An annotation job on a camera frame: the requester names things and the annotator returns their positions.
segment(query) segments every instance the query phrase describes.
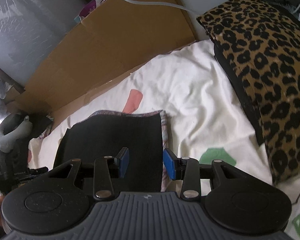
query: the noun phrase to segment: pink patch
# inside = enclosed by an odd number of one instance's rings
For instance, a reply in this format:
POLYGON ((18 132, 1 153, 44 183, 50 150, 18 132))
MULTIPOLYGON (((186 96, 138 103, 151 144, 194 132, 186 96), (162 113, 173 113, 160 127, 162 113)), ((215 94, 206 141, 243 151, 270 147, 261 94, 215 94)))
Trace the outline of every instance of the pink patch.
POLYGON ((139 108, 142 98, 143 94, 140 91, 131 89, 128 100, 122 112, 126 114, 132 114, 139 108))

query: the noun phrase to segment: metal rivet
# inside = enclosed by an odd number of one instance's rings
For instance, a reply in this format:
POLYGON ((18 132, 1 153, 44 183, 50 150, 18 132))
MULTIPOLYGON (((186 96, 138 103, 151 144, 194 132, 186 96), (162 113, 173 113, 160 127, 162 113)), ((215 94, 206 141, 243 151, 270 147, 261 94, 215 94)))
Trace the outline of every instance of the metal rivet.
POLYGON ((96 192, 96 197, 98 198, 108 198, 112 195, 110 190, 99 190, 96 192))
POLYGON ((185 196, 185 198, 190 199, 190 198, 195 198, 197 196, 199 196, 199 192, 195 191, 195 190, 186 190, 183 195, 185 196))

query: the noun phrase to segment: black mechanism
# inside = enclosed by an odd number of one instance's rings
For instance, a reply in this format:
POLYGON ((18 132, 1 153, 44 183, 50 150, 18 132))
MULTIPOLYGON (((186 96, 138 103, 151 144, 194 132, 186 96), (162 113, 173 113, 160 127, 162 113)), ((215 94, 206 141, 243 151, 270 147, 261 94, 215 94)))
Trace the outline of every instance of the black mechanism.
POLYGON ((282 191, 222 160, 199 164, 165 149, 163 162, 172 180, 183 180, 180 198, 115 195, 111 179, 124 177, 127 148, 90 164, 72 159, 5 197, 2 214, 14 230, 7 239, 290 239, 282 230, 291 202, 282 191), (93 178, 93 198, 82 191, 84 178, 93 178), (207 196, 200 179, 210 179, 207 196))
POLYGON ((39 169, 26 169, 23 172, 15 172, 9 176, 0 174, 0 192, 6 195, 11 190, 19 187, 19 185, 30 182, 47 171, 48 168, 43 167, 39 169))

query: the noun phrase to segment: leopard print pillow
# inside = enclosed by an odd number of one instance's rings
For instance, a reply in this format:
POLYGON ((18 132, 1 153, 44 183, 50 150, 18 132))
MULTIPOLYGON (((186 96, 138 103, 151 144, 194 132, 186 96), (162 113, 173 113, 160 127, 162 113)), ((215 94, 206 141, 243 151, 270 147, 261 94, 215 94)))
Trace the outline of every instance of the leopard print pillow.
POLYGON ((262 0, 229 0, 197 19, 258 110, 273 182, 300 173, 300 26, 262 0))

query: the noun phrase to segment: cardboard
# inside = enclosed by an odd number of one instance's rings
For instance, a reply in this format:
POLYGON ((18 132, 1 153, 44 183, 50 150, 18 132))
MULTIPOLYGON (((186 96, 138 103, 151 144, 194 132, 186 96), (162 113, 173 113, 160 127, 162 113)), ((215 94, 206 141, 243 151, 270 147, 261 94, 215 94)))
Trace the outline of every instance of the cardboard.
POLYGON ((180 9, 107 0, 65 36, 15 103, 64 120, 151 58, 194 41, 180 9))
POLYGON ((8 103, 14 101, 18 96, 20 96, 20 93, 15 89, 15 87, 12 87, 7 92, 7 95, 4 98, 3 102, 5 104, 8 104, 8 103))

